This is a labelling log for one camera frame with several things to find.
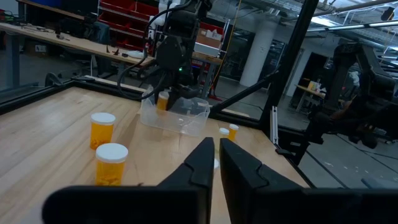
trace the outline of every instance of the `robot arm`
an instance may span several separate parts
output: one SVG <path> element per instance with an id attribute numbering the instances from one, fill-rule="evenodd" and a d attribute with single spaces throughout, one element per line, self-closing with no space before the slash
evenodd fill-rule
<path id="1" fill-rule="evenodd" d="M 379 65 L 373 49 L 361 44 L 345 44 L 335 49 L 333 81 L 326 87 L 326 102 L 312 114 L 306 134 L 310 141 L 322 143 L 322 134 L 340 133 L 375 148 L 374 128 L 387 131 L 392 138 L 398 138 L 396 131 L 397 110 L 396 80 Z M 358 62 L 361 69 L 360 93 L 340 116 L 330 116 L 337 108 L 340 92 L 348 69 Z"/>

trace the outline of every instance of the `pill bottle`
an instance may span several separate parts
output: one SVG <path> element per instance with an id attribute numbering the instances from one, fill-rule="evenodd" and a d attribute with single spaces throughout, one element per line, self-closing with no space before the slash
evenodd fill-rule
<path id="1" fill-rule="evenodd" d="M 238 130 L 239 130 L 239 126 L 238 125 L 230 124 L 229 125 L 228 139 L 231 140 L 231 141 L 235 141 L 235 136 L 236 136 L 236 133 L 238 132 Z"/>
<path id="2" fill-rule="evenodd" d="M 220 130 L 218 130 L 218 138 L 215 139 L 215 149 L 216 149 L 216 153 L 220 153 L 220 139 L 221 138 L 228 138 L 229 135 L 229 131 L 226 128 L 220 128 Z"/>
<path id="3" fill-rule="evenodd" d="M 124 163 L 128 153 L 127 148 L 120 144 L 107 143 L 100 145 L 95 152 L 97 160 L 95 185 L 121 185 Z"/>
<path id="4" fill-rule="evenodd" d="M 90 148 L 109 143 L 112 140 L 115 116 L 109 113 L 95 113 L 91 115 Z"/>
<path id="5" fill-rule="evenodd" d="M 167 108 L 167 102 L 169 101 L 169 93 L 166 91 L 162 91 L 159 93 L 158 98 L 157 98 L 157 103 L 156 103 L 156 108 L 157 111 L 156 113 L 158 115 L 165 115 L 166 108 Z"/>

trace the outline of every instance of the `cardboard box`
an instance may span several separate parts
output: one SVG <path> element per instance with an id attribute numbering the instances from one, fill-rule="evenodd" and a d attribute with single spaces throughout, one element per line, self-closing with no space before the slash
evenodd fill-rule
<path id="1" fill-rule="evenodd" d="M 221 45 L 221 34 L 210 30 L 199 29 L 197 42 L 218 49 Z"/>

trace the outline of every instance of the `clear plastic bin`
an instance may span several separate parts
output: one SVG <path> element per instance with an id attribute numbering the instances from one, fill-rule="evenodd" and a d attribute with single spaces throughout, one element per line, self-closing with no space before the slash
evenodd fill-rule
<path id="1" fill-rule="evenodd" d="M 153 90 L 149 87 L 142 95 Z M 162 113 L 157 112 L 155 96 L 141 101 L 141 123 L 175 131 L 190 136 L 199 136 L 206 126 L 206 120 L 210 113 L 209 102 L 201 98 L 178 99 L 173 107 Z"/>

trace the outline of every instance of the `desk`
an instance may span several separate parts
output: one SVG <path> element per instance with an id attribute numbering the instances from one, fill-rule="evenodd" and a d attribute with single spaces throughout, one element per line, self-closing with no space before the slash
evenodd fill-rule
<path id="1" fill-rule="evenodd" d="M 303 106 L 303 103 L 304 103 L 305 100 L 308 100 L 309 102 L 314 103 L 316 105 L 319 104 L 319 101 L 312 99 L 310 97 L 310 95 L 319 96 L 322 99 L 325 98 L 325 94 L 324 93 L 318 93 L 317 91 L 310 90 L 307 87 L 300 86 L 300 85 L 296 85 L 296 87 L 301 89 L 301 90 L 304 90 L 304 94 L 302 95 L 302 97 L 300 99 L 300 102 L 297 105 L 296 112 L 300 112 L 301 107 Z M 345 102 L 344 100 L 338 100 L 338 101 L 340 103 L 344 103 Z"/>
<path id="2" fill-rule="evenodd" d="M 64 47 L 71 47 L 73 49 L 89 52 L 90 54 L 117 60 L 122 62 L 119 69 L 124 68 L 125 62 L 137 63 L 140 61 L 139 58 L 122 57 L 121 54 L 126 53 L 127 50 L 119 49 L 119 55 L 113 55 L 112 51 L 116 51 L 118 48 L 108 46 L 110 53 L 106 53 L 106 45 L 92 42 L 86 39 L 72 37 L 68 34 L 62 34 L 68 40 L 65 39 L 60 40 L 57 38 L 55 33 L 52 33 L 53 30 L 50 29 L 47 29 L 49 32 L 41 32 L 41 31 L 34 31 L 31 29 L 23 29 L 22 27 L 6 23 L 0 23 L 0 30 L 7 31 L 8 33 L 12 32 L 14 34 L 25 35 L 38 40 L 49 42 L 50 44 L 57 44 Z M 142 66 L 147 65 L 153 59 L 154 58 L 152 57 L 148 57 L 147 59 L 144 60 L 144 62 L 141 65 Z M 31 86 L 31 85 L 32 84 L 28 85 L 19 84 L 19 38 L 18 35 L 7 35 L 7 87 L 10 88 L 11 90 L 14 90 L 17 88 Z"/>
<path id="3" fill-rule="evenodd" d="M 215 58 L 215 57 L 205 55 L 205 54 L 201 54 L 198 52 L 194 52 L 192 54 L 192 59 L 200 60 L 202 62 L 210 64 L 209 71 L 207 72 L 205 84 L 203 85 L 203 89 L 202 89 L 201 95 L 200 95 L 200 98 L 207 99 L 207 92 L 209 91 L 211 81 L 215 74 L 216 66 L 221 65 L 222 59 Z M 201 77 L 203 75 L 204 67 L 205 67 L 205 64 L 202 65 L 201 72 L 200 72 L 201 74 L 199 75 L 199 77 Z"/>
<path id="4" fill-rule="evenodd" d="M 140 103 L 71 87 L 0 116 L 0 223 L 36 223 L 53 191 L 91 185 L 95 151 L 90 149 L 90 114 L 116 116 L 113 142 L 129 149 L 123 185 L 157 185 L 207 136 L 227 123 L 209 119 L 200 137 L 144 126 Z M 260 130 L 241 126 L 236 142 L 290 180 L 308 187 L 297 171 L 275 153 Z M 212 223 L 229 223 L 220 170 L 215 170 Z"/>
<path id="5" fill-rule="evenodd" d="M 32 2 L 32 1 L 29 1 L 29 0 L 16 0 L 16 1 L 18 2 L 18 16 L 19 17 L 24 17 L 24 15 L 25 15 L 25 7 L 24 6 L 25 6 L 25 4 L 28 4 L 28 5 L 39 7 L 39 8 L 42 8 L 42 9 L 49 10 L 49 11 L 57 12 L 59 14 L 63 14 L 63 15 L 66 15 L 66 16 L 70 16 L 70 17 L 73 17 L 75 19 L 80 19 L 80 20 L 84 20 L 85 19 L 84 16 L 77 15 L 77 14 L 74 14 L 72 12 L 64 11 L 64 10 L 57 9 L 57 8 L 54 8 L 54 7 L 45 6 L 45 5 L 42 5 L 42 4 L 39 4 L 39 3 L 36 3 L 36 2 Z"/>

